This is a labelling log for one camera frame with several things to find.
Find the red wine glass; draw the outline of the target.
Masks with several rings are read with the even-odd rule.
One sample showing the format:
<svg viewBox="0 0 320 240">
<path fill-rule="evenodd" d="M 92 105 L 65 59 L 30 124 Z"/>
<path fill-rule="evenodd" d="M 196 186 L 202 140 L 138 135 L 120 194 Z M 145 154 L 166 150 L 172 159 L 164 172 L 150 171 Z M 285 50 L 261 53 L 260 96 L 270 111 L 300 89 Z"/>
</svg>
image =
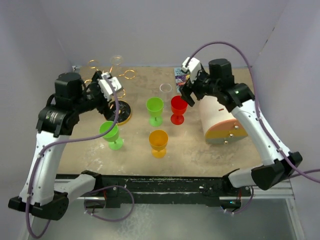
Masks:
<svg viewBox="0 0 320 240">
<path fill-rule="evenodd" d="M 174 125 L 181 125 L 185 118 L 184 113 L 187 110 L 188 103 L 184 101 L 181 96 L 176 95 L 171 99 L 171 111 L 172 116 L 170 117 L 171 122 Z"/>
</svg>

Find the clear wine glass front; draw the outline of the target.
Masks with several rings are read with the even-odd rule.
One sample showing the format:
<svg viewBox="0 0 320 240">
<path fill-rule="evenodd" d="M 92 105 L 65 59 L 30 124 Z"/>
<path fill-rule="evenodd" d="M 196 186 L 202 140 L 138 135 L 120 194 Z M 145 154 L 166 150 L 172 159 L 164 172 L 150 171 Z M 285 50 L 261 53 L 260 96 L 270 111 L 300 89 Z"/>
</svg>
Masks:
<svg viewBox="0 0 320 240">
<path fill-rule="evenodd" d="M 113 57 L 111 57 L 110 58 L 111 67 L 108 72 L 111 74 L 113 69 L 116 66 L 119 66 L 120 64 L 122 64 L 123 61 L 124 61 L 124 58 L 121 55 L 114 55 Z"/>
</svg>

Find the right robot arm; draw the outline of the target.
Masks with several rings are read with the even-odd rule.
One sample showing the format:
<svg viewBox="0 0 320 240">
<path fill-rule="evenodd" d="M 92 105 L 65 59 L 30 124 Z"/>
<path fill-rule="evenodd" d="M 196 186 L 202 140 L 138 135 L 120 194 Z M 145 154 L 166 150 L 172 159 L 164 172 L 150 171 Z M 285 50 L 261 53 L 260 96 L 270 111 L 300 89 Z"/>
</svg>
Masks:
<svg viewBox="0 0 320 240">
<path fill-rule="evenodd" d="M 275 134 L 256 107 L 251 89 L 245 83 L 235 82 L 231 63 L 227 59 L 211 60 L 206 72 L 198 59 L 187 57 L 181 70 L 189 75 L 186 83 L 179 88 L 181 98 L 193 106 L 192 94 L 199 101 L 205 96 L 215 97 L 243 126 L 261 157 L 260 166 L 236 169 L 224 175 L 222 190 L 226 195 L 233 196 L 240 187 L 246 186 L 257 186 L 266 191 L 293 174 L 293 168 L 303 160 L 302 155 L 291 151 Z"/>
</svg>

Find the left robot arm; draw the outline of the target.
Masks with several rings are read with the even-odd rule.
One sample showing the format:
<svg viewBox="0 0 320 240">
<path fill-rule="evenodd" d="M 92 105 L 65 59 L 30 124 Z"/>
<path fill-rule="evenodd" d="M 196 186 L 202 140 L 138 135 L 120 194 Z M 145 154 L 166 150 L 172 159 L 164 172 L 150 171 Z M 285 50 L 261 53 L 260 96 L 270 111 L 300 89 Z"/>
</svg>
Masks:
<svg viewBox="0 0 320 240">
<path fill-rule="evenodd" d="M 55 93 L 38 114 L 35 151 L 25 185 L 8 202 L 10 209 L 50 221 L 60 220 L 78 197 L 86 193 L 98 196 L 103 191 L 101 174 L 89 170 L 59 187 L 55 180 L 80 114 L 97 110 L 105 116 L 112 96 L 123 88 L 115 76 L 99 70 L 88 86 L 80 74 L 67 72 L 58 76 L 54 87 Z"/>
</svg>

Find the gold wine glass rack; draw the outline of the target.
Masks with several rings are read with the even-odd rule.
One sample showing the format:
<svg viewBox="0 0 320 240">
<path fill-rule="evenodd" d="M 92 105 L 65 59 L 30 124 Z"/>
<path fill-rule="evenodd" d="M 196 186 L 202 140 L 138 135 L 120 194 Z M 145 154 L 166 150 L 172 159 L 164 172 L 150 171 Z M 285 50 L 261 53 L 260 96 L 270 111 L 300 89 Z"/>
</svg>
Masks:
<svg viewBox="0 0 320 240">
<path fill-rule="evenodd" d="M 88 63 L 87 63 L 87 66 L 90 68 L 90 69 L 93 69 L 95 71 L 98 70 L 98 65 L 99 65 L 99 62 L 95 59 L 92 59 L 90 60 Z M 129 70 L 126 70 L 124 73 L 122 74 L 119 74 L 117 76 L 118 77 L 124 77 L 125 79 L 127 80 L 131 80 L 133 78 L 136 77 L 136 72 L 132 69 L 129 69 Z M 121 96 L 118 96 L 117 99 L 118 99 L 118 102 L 119 102 L 119 111 L 118 111 L 118 120 L 117 120 L 117 124 L 120 126 L 120 125 L 124 125 L 125 123 L 127 123 L 131 116 L 132 116 L 132 109 L 130 107 L 130 105 L 123 100 L 124 96 L 126 95 L 126 91 L 125 89 L 123 88 L 123 94 Z M 115 115 L 116 115 L 116 103 L 115 103 L 115 100 L 114 99 L 110 99 L 111 102 L 110 102 L 110 110 L 111 110 L 111 115 L 109 117 L 105 117 L 105 119 L 107 121 L 114 121 L 114 118 L 115 118 Z"/>
</svg>

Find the white round drawer box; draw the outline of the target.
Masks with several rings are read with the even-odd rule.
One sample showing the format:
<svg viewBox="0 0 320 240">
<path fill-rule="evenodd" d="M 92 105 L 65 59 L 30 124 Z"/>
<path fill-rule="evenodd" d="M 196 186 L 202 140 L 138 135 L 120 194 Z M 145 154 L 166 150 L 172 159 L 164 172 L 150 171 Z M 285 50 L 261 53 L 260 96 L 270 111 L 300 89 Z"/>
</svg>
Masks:
<svg viewBox="0 0 320 240">
<path fill-rule="evenodd" d="M 229 144 L 248 136 L 240 122 L 218 102 L 216 97 L 204 96 L 200 100 L 199 115 L 207 144 Z"/>
</svg>

